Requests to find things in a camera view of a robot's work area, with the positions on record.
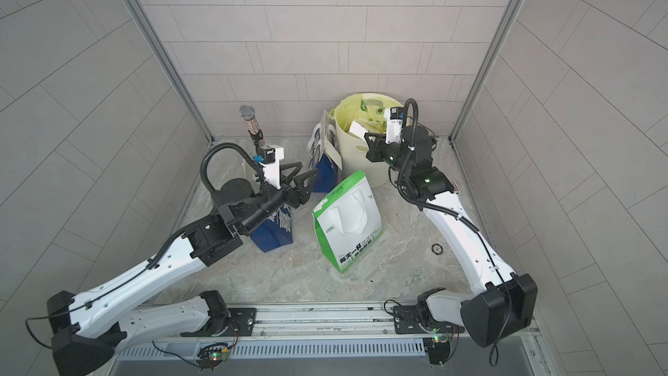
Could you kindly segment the glitter microphone on black stand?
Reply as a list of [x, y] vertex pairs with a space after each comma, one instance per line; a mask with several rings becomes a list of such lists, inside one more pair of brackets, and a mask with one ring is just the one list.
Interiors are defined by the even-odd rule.
[[247, 130], [252, 138], [254, 146], [265, 147], [264, 134], [259, 127], [255, 109], [252, 106], [245, 104], [239, 108], [239, 114], [243, 120], [245, 120]]

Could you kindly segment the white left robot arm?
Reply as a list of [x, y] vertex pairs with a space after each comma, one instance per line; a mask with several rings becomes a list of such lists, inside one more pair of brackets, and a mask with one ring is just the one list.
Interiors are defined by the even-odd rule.
[[[245, 178], [215, 188], [208, 176], [214, 156], [238, 153], [255, 172], [259, 189]], [[257, 147], [251, 157], [234, 143], [216, 144], [202, 159], [199, 174], [210, 194], [210, 214], [181, 227], [158, 252], [134, 268], [87, 292], [62, 291], [47, 301], [52, 337], [48, 349], [61, 375], [88, 375], [135, 344], [170, 335], [203, 338], [240, 330], [217, 291], [162, 306], [144, 301], [170, 285], [214, 265], [243, 244], [266, 220], [311, 198], [318, 170], [299, 162], [283, 165], [282, 149]]]

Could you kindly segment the yellow-green avocado bin liner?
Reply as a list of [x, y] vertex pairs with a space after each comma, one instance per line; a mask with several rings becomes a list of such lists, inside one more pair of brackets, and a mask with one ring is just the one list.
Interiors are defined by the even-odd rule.
[[386, 108], [395, 106], [403, 105], [392, 97], [383, 94], [357, 93], [343, 99], [333, 110], [332, 116], [339, 130], [351, 137], [346, 132], [351, 120], [361, 117], [380, 119], [381, 116], [384, 117]]

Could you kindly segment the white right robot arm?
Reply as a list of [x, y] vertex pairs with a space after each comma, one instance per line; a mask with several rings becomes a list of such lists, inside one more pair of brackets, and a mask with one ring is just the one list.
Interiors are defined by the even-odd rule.
[[483, 237], [459, 199], [455, 184], [433, 165], [435, 139], [419, 123], [410, 99], [384, 110], [386, 130], [365, 134], [367, 159], [384, 162], [405, 202], [423, 212], [452, 249], [470, 285], [470, 294], [437, 288], [419, 296], [417, 321], [427, 332], [451, 325], [463, 328], [481, 347], [499, 342], [532, 322], [538, 287], [528, 274], [518, 275]]

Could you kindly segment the green white paper bag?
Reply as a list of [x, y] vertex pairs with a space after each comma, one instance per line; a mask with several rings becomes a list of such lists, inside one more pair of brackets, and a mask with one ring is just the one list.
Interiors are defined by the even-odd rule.
[[344, 273], [383, 233], [368, 179], [354, 172], [313, 209], [314, 230], [322, 254]]

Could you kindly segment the white plastic waste bin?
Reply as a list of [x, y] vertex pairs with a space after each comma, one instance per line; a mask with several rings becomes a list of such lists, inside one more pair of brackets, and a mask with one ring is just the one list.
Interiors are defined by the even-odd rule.
[[386, 163], [372, 163], [366, 158], [368, 146], [361, 140], [354, 139], [337, 127], [339, 154], [342, 157], [343, 173], [346, 176], [362, 171], [371, 188], [382, 186], [388, 181]]

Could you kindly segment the blue white paper bag rear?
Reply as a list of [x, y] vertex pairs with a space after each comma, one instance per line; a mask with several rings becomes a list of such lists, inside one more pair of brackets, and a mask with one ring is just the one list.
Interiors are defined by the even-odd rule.
[[342, 157], [339, 154], [338, 142], [335, 119], [329, 111], [324, 111], [307, 144], [310, 156], [308, 169], [318, 171], [313, 187], [315, 193], [329, 193], [339, 183]]

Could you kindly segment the shredded paper pieces in bin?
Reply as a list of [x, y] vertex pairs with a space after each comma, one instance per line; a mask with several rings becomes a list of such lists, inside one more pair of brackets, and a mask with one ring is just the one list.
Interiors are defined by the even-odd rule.
[[360, 125], [363, 125], [368, 132], [385, 133], [386, 122], [383, 116], [381, 116], [380, 119], [368, 117], [355, 118], [351, 120], [350, 125], [347, 127], [347, 133], [353, 121], [357, 121]]

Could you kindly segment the blue white paper bag front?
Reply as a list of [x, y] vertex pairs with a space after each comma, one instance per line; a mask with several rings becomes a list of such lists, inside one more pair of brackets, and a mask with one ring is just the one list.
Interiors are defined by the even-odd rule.
[[270, 252], [293, 243], [292, 214], [290, 208], [282, 206], [264, 221], [250, 237], [262, 252]]

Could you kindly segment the blue white paper bag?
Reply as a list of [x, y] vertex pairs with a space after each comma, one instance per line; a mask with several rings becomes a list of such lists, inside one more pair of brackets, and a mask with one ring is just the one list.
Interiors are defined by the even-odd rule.
[[307, 144], [310, 156], [308, 169], [318, 171], [313, 187], [315, 193], [329, 193], [339, 183], [342, 157], [339, 154], [338, 142], [335, 119], [329, 111], [324, 111]]
[[270, 252], [293, 243], [292, 214], [290, 208], [282, 206], [264, 221], [250, 237], [262, 252]]

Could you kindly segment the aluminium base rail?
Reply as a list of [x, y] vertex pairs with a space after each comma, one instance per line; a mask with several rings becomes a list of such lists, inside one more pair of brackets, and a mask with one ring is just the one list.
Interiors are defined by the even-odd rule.
[[212, 308], [196, 297], [172, 305], [142, 305], [120, 322], [128, 339], [112, 365], [155, 362], [212, 370], [232, 360], [425, 358], [445, 365], [481, 348], [463, 327], [420, 324], [412, 305], [305, 303], [230, 305], [227, 323], [205, 329]]

